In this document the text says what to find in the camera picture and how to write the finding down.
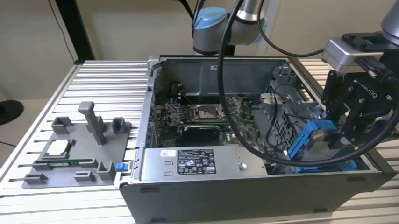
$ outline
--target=black pole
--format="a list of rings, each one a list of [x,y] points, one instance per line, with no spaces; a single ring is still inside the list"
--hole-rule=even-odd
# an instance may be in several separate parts
[[[79,60],[95,60],[76,0],[56,0]]]

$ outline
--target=wire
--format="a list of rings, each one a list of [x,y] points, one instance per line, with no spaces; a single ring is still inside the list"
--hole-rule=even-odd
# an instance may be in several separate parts
[[[201,0],[198,0],[198,2],[195,3],[195,8],[194,8],[194,18],[191,21],[191,36],[194,36],[194,23],[195,23],[195,20],[198,19],[199,3],[201,3]]]
[[[50,0],[48,0],[48,4],[50,4],[50,8],[51,8],[52,15],[55,16],[55,19],[56,19],[56,22],[58,22],[58,27],[60,28],[62,33],[63,33],[64,43],[66,43],[67,50],[68,50],[70,55],[71,55],[71,58],[72,58],[72,62],[75,62],[75,58],[74,58],[74,56],[72,56],[71,49],[70,49],[70,47],[68,47],[68,43],[67,43],[66,33],[64,33],[63,28],[62,28],[62,25],[60,25],[60,23],[59,23],[59,21],[58,21],[58,16],[56,16],[55,9],[52,8],[52,4],[51,4]]]
[[[295,87],[295,86],[291,85],[291,84],[281,84],[281,85],[278,85],[278,86],[275,87],[275,89],[274,89],[274,91],[273,91],[274,98],[275,98],[275,110],[274,110],[274,116],[273,116],[273,120],[271,120],[271,123],[270,123],[270,127],[269,127],[269,130],[267,130],[267,133],[266,133],[266,142],[267,142],[267,144],[270,145],[270,147],[271,147],[275,151],[278,151],[278,152],[282,152],[282,150],[281,150],[279,147],[278,147],[278,142],[277,142],[277,145],[274,145],[274,144],[270,143],[270,134],[271,134],[271,131],[273,131],[274,126],[275,126],[275,123],[277,123],[277,114],[278,114],[278,107],[279,107],[279,106],[278,106],[278,101],[277,101],[277,97],[275,97],[275,95],[278,94],[278,95],[281,95],[281,97],[283,97],[282,94],[277,92],[277,89],[278,89],[281,86],[293,86],[293,87]]]
[[[259,29],[259,33],[263,37],[263,39],[266,40],[266,42],[269,43],[270,46],[273,46],[274,49],[277,49],[281,53],[283,53],[285,55],[289,55],[291,57],[310,57],[310,56],[315,56],[318,54],[321,54],[323,52],[323,49],[317,50],[315,52],[311,52],[309,54],[295,54],[295,53],[290,53],[289,51],[283,50],[282,48],[279,48],[269,39],[267,35],[263,32],[262,29],[262,25],[261,25],[261,12],[262,12],[262,7],[265,4],[265,0],[262,0],[261,5],[259,5],[259,9],[258,9],[258,29]]]
[[[189,13],[189,16],[190,16],[190,18],[194,20],[194,14],[193,14],[193,10],[191,10],[191,8],[190,8],[190,5],[189,5],[189,3],[187,3],[187,0],[178,0],[181,3],[182,3],[182,5],[185,6],[185,8],[186,8],[186,11],[187,11],[187,13]]]
[[[12,145],[12,144],[10,144],[10,143],[7,143],[4,141],[0,141],[0,143],[4,144],[4,145],[8,145],[8,146],[16,147],[16,145]]]
[[[182,92],[182,96],[185,96],[186,97],[186,99],[189,100],[189,102],[191,103],[191,105],[194,105],[195,106],[195,104],[193,103],[193,101],[189,99],[189,97],[186,96],[186,94]]]
[[[191,36],[194,36],[194,27],[195,27],[195,22],[198,20],[198,16],[201,13],[202,8],[205,7],[206,4],[206,0],[198,0],[198,3],[195,5],[195,10],[194,10],[194,19],[193,19],[193,23],[191,23]]]
[[[354,151],[345,156],[331,158],[327,160],[319,160],[319,161],[294,161],[294,160],[281,159],[281,158],[277,158],[275,156],[273,156],[271,153],[269,152],[269,150],[266,150],[267,153],[263,153],[259,150],[257,150],[251,146],[251,144],[249,144],[249,142],[246,141],[246,138],[243,137],[243,135],[239,131],[238,125],[230,115],[230,108],[229,108],[229,104],[227,104],[227,100],[226,100],[225,83],[223,83],[225,50],[226,50],[226,45],[227,45],[227,41],[229,41],[229,37],[230,37],[231,26],[235,21],[235,17],[238,15],[238,10],[239,10],[241,6],[243,5],[243,1],[245,0],[237,1],[234,9],[231,11],[231,16],[229,18],[226,28],[223,31],[223,35],[222,35],[222,39],[221,39],[219,55],[218,55],[218,88],[219,88],[221,103],[222,103],[222,108],[223,108],[223,111],[226,114],[227,121],[230,123],[231,130],[233,130],[234,134],[237,135],[239,142],[242,143],[245,148],[259,158],[262,158],[267,161],[273,161],[275,163],[281,163],[283,165],[289,165],[289,166],[323,167],[323,166],[330,166],[337,163],[346,162],[349,160],[358,158],[361,155],[367,153],[381,143],[381,141],[390,135],[391,130],[394,130],[394,128],[399,122],[399,103],[398,103],[399,94],[395,94],[393,96],[393,98],[395,100],[394,101],[395,102],[394,113],[391,115],[391,118],[387,122],[385,129],[378,133],[378,135],[375,136],[374,139],[371,139],[370,142],[367,142],[361,147],[357,146],[354,148]],[[393,86],[393,88],[399,88],[399,80],[394,76],[387,78],[387,84],[390,84]]]

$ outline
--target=metal slotted platform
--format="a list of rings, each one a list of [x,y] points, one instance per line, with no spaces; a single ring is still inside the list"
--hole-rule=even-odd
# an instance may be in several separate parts
[[[321,60],[302,60],[325,86],[329,66]],[[83,122],[82,101],[94,101],[104,120],[124,117],[133,123],[124,159],[135,156],[137,135],[147,84],[147,62],[88,61],[72,68],[38,120],[0,169],[0,223],[135,223],[115,186],[52,189],[22,188],[28,164],[38,158],[51,136],[51,121],[70,116]],[[399,173],[399,140],[385,142],[378,151]],[[371,224],[399,223],[399,175],[379,190],[358,194],[334,213],[270,217],[211,223],[249,224]]]

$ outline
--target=circuit board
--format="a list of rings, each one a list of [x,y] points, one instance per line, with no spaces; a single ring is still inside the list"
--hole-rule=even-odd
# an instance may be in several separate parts
[[[231,116],[242,135],[255,147],[263,147],[261,131],[245,97],[227,97]],[[159,147],[239,145],[221,104],[181,104],[178,99],[157,105]]]

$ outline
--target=power supply label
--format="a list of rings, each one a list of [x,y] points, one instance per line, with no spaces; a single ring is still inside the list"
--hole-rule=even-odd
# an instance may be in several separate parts
[[[214,149],[178,150],[178,173],[217,174]]]

